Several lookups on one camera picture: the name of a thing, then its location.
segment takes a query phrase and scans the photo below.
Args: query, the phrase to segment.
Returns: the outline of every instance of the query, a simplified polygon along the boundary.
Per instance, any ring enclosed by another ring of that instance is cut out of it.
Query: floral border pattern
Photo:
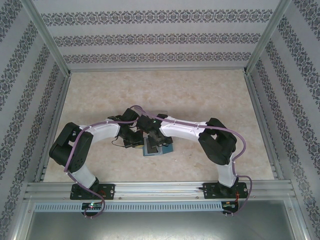
[[[47,26],[164,24],[164,23],[266,23],[271,9],[147,10],[58,12],[41,14]]]
[[[161,52],[64,55],[67,64],[248,61],[251,52]]]
[[[171,33],[55,36],[58,47],[142,44],[256,44],[260,33]]]
[[[310,93],[312,93],[315,104],[318,105],[318,109],[320,110],[319,73],[316,72],[314,64],[308,57],[308,54],[302,46],[302,43],[299,41],[297,34],[285,16],[281,19],[277,28],[285,41],[291,56],[294,58],[296,66],[304,77],[304,81],[306,82]]]
[[[316,199],[313,196],[313,192],[310,190],[310,183],[308,182],[308,178],[306,176],[305,170],[302,167],[302,163],[297,154],[296,147],[292,142],[292,138],[290,136],[290,132],[288,130],[287,123],[284,119],[284,115],[280,109],[279,102],[277,100],[276,94],[271,86],[269,76],[266,72],[266,69],[262,63],[261,58],[258,60],[255,65],[257,72],[260,77],[260,81],[262,82],[265,94],[267,96],[267,100],[269,102],[270,108],[273,113],[274,120],[277,124],[277,128],[279,130],[279,134],[281,136],[281,140],[283,142],[284,149],[287,153],[287,157],[289,158],[289,162],[292,167],[292,172],[295,176],[295,180],[298,183],[298,187],[303,197],[303,202],[306,205],[306,211],[309,213],[309,219],[312,222],[312,226],[315,230],[315,235],[320,238],[320,213],[319,207],[316,205]],[[253,80],[253,85],[255,91],[257,91],[257,87],[255,81]]]
[[[5,105],[8,94],[11,92],[13,83],[16,81],[16,77],[21,70],[23,63],[27,58],[27,54],[31,46],[34,43],[36,36],[38,35],[37,28],[32,21],[28,24],[26,30],[23,33],[22,38],[19,41],[12,58],[6,65],[6,69],[3,71],[0,80],[0,111],[2,106]]]
[[[19,0],[6,1],[0,10],[0,43],[5,38],[7,32],[11,28],[15,19],[22,9],[22,4]]]
[[[316,39],[320,41],[320,7],[315,0],[294,0],[304,20],[308,23]]]
[[[0,149],[0,180],[2,180],[2,175],[6,171],[6,165],[11,157],[13,147],[16,144],[22,123],[24,122],[29,110],[29,106],[35,94],[43,70],[46,66],[49,55],[50,51],[47,46],[44,45],[40,51],[38,59],[36,60],[25,89],[23,90],[23,94],[19,100],[18,106],[16,107],[16,111],[14,112],[12,122],[9,124],[6,135],[4,136]]]
[[[309,124],[309,119],[306,116],[304,107],[300,103],[295,87],[291,83],[286,68],[279,56],[274,43],[271,40],[265,46],[265,50],[271,60],[273,69],[275,70],[276,75],[279,78],[279,82],[282,86],[283,92],[291,107],[292,114],[295,117],[298,128],[300,129],[302,139],[305,141],[305,145],[307,146],[308,152],[311,155],[313,165],[317,169],[317,174],[320,175],[320,143],[317,142],[318,139],[315,136],[315,131],[311,128],[311,124]]]
[[[44,122],[46,111],[47,111],[55,84],[57,82],[57,77],[58,77],[59,72],[60,72],[60,69],[58,67],[58,64],[55,63],[53,66],[53,69],[50,73],[50,77],[48,79],[43,96],[41,98],[36,116],[33,121],[33,125],[31,127],[31,131],[30,131],[29,136],[27,138],[27,142],[25,144],[25,148],[23,150],[23,154],[21,156],[19,166],[15,172],[14,181],[12,182],[12,187],[10,188],[10,191],[9,191],[10,195],[7,196],[8,200],[4,204],[4,210],[1,213],[2,217],[0,219],[0,239],[6,239],[6,235],[8,234],[9,226],[11,224],[11,221],[12,221],[12,218],[14,215],[14,210],[17,207],[17,201],[18,201],[20,193],[21,193],[21,188],[23,186],[23,182],[24,182],[24,180],[26,178],[26,174],[28,172],[29,163],[32,160],[34,147],[36,145],[37,138],[40,133],[40,129],[41,129],[42,124]],[[62,81],[62,85],[59,90],[58,99],[60,97],[62,87],[63,87],[63,81]],[[53,111],[52,115],[55,114],[57,103],[58,102],[56,102],[56,105],[54,107],[54,111]],[[46,139],[49,136],[50,127],[51,127],[51,122],[49,124]]]

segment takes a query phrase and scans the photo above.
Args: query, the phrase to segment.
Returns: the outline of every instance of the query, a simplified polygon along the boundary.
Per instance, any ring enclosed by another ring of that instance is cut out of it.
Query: enclosure
[[[2,0],[0,239],[320,239],[319,3]],[[218,172],[198,142],[143,156],[108,138],[86,165],[112,200],[85,219],[50,148],[132,105],[241,134],[244,210],[199,190]]]

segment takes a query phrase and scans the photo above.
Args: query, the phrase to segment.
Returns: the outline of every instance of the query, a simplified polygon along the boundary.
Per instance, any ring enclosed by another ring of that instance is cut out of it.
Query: marble floor
[[[101,122],[132,105],[187,121],[219,119],[247,142],[236,162],[237,173],[253,180],[274,179],[242,70],[73,73],[57,135],[69,122]],[[141,149],[114,146],[112,140],[93,144],[86,159],[102,182],[218,180],[215,164],[197,142],[174,137],[174,152],[143,156]],[[116,143],[123,144],[121,139]],[[238,153],[243,147],[240,140],[236,147]],[[44,181],[71,182],[52,159]]]

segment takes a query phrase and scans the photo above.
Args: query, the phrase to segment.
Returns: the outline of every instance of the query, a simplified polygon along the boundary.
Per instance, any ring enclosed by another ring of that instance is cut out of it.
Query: vented panel
[[[37,203],[36,213],[81,212],[82,203]],[[221,201],[190,202],[107,202],[104,212],[204,212],[222,211]]]

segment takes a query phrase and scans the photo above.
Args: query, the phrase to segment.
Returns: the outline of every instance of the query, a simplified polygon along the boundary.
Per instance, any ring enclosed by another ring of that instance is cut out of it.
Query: wall
[[[277,157],[312,239],[320,239],[320,0],[294,0],[252,80]]]
[[[64,76],[18,0],[0,0],[0,240],[44,152]]]
[[[35,0],[71,70],[245,67],[279,0]]]

